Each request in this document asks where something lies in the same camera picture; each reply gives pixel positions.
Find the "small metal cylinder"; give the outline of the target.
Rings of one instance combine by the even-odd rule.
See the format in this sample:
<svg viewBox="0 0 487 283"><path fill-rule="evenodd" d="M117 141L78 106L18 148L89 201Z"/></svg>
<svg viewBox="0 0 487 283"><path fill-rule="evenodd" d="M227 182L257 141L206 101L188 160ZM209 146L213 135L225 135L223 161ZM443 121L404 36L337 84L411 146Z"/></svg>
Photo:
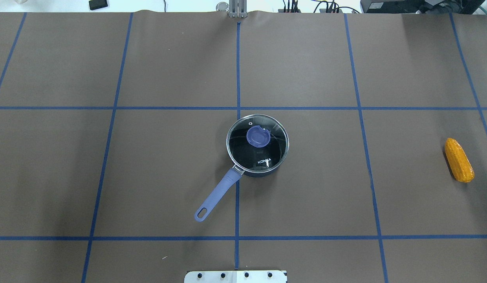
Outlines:
<svg viewBox="0 0 487 283"><path fill-rule="evenodd" d="M229 4L227 2L219 2L216 5L216 11L229 11Z"/></svg>

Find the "black orange usb hub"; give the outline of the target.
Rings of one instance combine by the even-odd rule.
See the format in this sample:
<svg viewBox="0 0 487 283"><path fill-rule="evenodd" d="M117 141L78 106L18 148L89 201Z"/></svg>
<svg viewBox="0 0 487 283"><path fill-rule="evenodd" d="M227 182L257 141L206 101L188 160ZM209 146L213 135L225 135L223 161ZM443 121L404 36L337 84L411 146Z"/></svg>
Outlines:
<svg viewBox="0 0 487 283"><path fill-rule="evenodd" d="M309 0L315 3L313 13L339 14L343 13L341 6L335 0ZM283 0L283 8L278 9L278 13L301 13L299 0Z"/></svg>

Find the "dark blue saucepan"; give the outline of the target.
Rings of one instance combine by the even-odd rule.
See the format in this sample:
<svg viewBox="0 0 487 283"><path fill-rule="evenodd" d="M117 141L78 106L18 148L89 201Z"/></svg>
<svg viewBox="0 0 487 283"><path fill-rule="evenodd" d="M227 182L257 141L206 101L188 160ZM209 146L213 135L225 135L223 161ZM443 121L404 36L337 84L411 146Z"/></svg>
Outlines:
<svg viewBox="0 0 487 283"><path fill-rule="evenodd" d="M202 222L226 192L242 176L264 177L278 170L289 151L289 136L283 125L264 114L251 114L237 120L225 139L226 150L233 166L194 214Z"/></svg>

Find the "aluminium frame post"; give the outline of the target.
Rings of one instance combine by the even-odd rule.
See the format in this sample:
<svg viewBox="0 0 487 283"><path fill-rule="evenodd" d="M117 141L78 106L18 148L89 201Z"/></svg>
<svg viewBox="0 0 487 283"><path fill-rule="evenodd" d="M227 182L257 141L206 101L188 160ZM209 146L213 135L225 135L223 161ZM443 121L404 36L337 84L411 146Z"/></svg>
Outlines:
<svg viewBox="0 0 487 283"><path fill-rule="evenodd" d="M229 18L247 18L247 0L229 0Z"/></svg>

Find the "glass pot lid blue knob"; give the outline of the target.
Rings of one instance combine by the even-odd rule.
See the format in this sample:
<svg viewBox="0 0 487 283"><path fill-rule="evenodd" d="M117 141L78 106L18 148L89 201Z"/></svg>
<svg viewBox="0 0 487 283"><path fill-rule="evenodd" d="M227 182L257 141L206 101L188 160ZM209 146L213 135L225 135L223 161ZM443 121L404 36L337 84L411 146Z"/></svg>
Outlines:
<svg viewBox="0 0 487 283"><path fill-rule="evenodd" d="M242 175L262 177L278 170L289 152L289 136L275 118L251 114L236 121L226 135L233 168Z"/></svg>

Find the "yellow toy corn cob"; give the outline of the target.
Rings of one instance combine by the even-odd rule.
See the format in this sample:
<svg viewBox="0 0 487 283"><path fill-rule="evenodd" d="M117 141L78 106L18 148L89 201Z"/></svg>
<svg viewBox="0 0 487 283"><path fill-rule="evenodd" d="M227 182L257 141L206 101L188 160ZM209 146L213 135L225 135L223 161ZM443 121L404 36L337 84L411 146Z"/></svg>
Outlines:
<svg viewBox="0 0 487 283"><path fill-rule="evenodd" d="M475 172L458 141L453 138L447 138L444 149L454 179L463 183L471 182L475 178Z"/></svg>

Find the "white pedestal column with base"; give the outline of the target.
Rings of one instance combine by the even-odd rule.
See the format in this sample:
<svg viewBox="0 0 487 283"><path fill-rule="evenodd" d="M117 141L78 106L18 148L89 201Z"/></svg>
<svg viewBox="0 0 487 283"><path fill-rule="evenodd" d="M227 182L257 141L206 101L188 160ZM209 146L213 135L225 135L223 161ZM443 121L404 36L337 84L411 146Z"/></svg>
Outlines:
<svg viewBox="0 0 487 283"><path fill-rule="evenodd" d="M192 271L184 278L185 283L287 283L288 276L282 270L217 270Z"/></svg>

